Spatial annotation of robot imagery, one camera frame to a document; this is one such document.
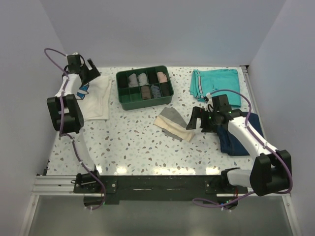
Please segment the grey cream underwear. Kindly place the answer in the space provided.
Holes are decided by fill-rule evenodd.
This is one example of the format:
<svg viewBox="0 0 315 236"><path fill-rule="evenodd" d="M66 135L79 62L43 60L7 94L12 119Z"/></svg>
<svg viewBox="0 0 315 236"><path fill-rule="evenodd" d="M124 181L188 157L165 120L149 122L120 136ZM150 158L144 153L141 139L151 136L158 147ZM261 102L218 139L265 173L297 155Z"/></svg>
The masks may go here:
<svg viewBox="0 0 315 236"><path fill-rule="evenodd" d="M165 107L154 121L154 125L160 127L169 137L190 142L194 137L193 130L187 130L187 123L173 108Z"/></svg>

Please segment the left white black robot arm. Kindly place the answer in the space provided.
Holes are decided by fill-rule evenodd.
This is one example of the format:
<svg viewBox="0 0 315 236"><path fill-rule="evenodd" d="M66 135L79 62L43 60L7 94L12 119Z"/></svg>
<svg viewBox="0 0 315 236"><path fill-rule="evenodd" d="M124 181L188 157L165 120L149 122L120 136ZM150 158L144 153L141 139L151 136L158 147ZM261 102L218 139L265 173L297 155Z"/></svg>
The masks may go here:
<svg viewBox="0 0 315 236"><path fill-rule="evenodd" d="M104 193L104 186L84 140L84 118L76 94L79 88L100 75L89 59L92 67L88 69L80 54L66 56L63 68L62 85L53 97L47 99L47 106L53 127L61 137L70 138L74 158L78 163L78 172L74 185L84 193Z"/></svg>

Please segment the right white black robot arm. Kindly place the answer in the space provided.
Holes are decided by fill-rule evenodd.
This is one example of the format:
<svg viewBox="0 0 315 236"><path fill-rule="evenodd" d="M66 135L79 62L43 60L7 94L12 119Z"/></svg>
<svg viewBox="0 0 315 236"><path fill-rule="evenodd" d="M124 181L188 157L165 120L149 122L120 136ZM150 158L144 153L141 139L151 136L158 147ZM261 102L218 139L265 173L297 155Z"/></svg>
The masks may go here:
<svg viewBox="0 0 315 236"><path fill-rule="evenodd" d="M197 119L201 120L202 132L213 132L222 127L243 145L253 159L251 170L234 168L221 172L219 187L222 192L231 193L237 186L242 186L251 188L258 196L290 193L293 188L290 154L267 142L250 124L249 116L239 109L209 112L193 107L186 129L196 129Z"/></svg>

